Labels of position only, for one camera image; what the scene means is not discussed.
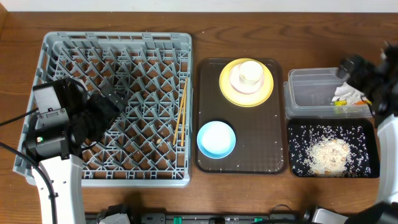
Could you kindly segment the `green orange snack wrapper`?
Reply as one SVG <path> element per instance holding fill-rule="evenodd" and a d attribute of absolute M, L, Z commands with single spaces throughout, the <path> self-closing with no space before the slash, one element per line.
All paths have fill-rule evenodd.
<path fill-rule="evenodd" d="M 347 101 L 336 100 L 331 102 L 332 106 L 354 106 L 354 105 L 372 105 L 369 100 Z"/>

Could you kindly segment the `white napkin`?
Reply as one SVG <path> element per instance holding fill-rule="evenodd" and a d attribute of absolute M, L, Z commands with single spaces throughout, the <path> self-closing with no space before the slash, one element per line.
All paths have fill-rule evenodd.
<path fill-rule="evenodd" d="M 345 102 L 347 105 L 358 105 L 367 100 L 364 93 L 348 85 L 346 82 L 335 90 L 332 102 Z"/>

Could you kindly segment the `wooden chopstick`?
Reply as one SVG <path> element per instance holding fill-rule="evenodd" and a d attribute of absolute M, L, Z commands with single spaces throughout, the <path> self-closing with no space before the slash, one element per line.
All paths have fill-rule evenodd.
<path fill-rule="evenodd" d="M 187 104 L 187 94 L 184 95 L 184 101 L 183 101 L 183 108 L 182 108 L 182 135 L 181 135 L 181 146 L 183 147 L 185 145 L 185 117 L 186 117 L 186 104 Z"/>
<path fill-rule="evenodd" d="M 183 110 L 183 104 L 185 102 L 185 95 L 186 95 L 186 89 L 187 89 L 187 81 L 188 81 L 188 77 L 185 78 L 185 82 L 184 82 L 184 88 L 183 88 L 183 95 L 181 97 L 181 102 L 180 102 L 180 106 L 178 109 L 178 116 L 177 116 L 177 124 L 175 127 L 175 131 L 174 131 L 174 139 L 173 139 L 173 146 L 176 145 L 177 142 L 177 136 L 178 136 L 178 126 L 180 124 L 180 118 L 181 118 L 181 114 L 182 114 L 182 110 Z"/>

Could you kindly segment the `white cup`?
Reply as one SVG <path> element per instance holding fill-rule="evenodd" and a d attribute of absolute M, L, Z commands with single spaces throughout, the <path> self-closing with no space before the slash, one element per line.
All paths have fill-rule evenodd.
<path fill-rule="evenodd" d="M 262 65 L 257 61 L 247 61 L 240 65 L 239 76 L 246 83 L 257 83 L 263 77 Z"/>

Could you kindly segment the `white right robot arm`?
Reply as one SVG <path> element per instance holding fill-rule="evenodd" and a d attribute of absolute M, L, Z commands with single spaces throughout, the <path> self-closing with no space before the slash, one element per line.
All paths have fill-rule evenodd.
<path fill-rule="evenodd" d="M 359 55 L 344 58 L 336 76 L 371 102 L 381 152 L 377 199 L 350 217 L 316 208 L 302 223 L 397 223 L 397 45 L 386 43 L 378 66 Z"/>

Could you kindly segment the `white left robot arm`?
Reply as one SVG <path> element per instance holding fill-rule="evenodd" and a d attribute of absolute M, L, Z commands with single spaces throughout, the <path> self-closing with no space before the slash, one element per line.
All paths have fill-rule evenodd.
<path fill-rule="evenodd" d="M 127 103 L 109 84 L 89 93 L 65 78 L 32 89 L 37 112 L 25 136 L 43 223 L 85 223 L 81 190 L 83 144 L 99 143 Z"/>

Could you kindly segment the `light blue bowl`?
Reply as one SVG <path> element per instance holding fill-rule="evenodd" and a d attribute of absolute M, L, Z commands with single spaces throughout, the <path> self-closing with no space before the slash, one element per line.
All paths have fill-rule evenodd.
<path fill-rule="evenodd" d="M 199 151 L 211 159 L 222 159 L 232 153 L 236 135 L 232 127 L 222 121 L 204 124 L 197 134 Z"/>

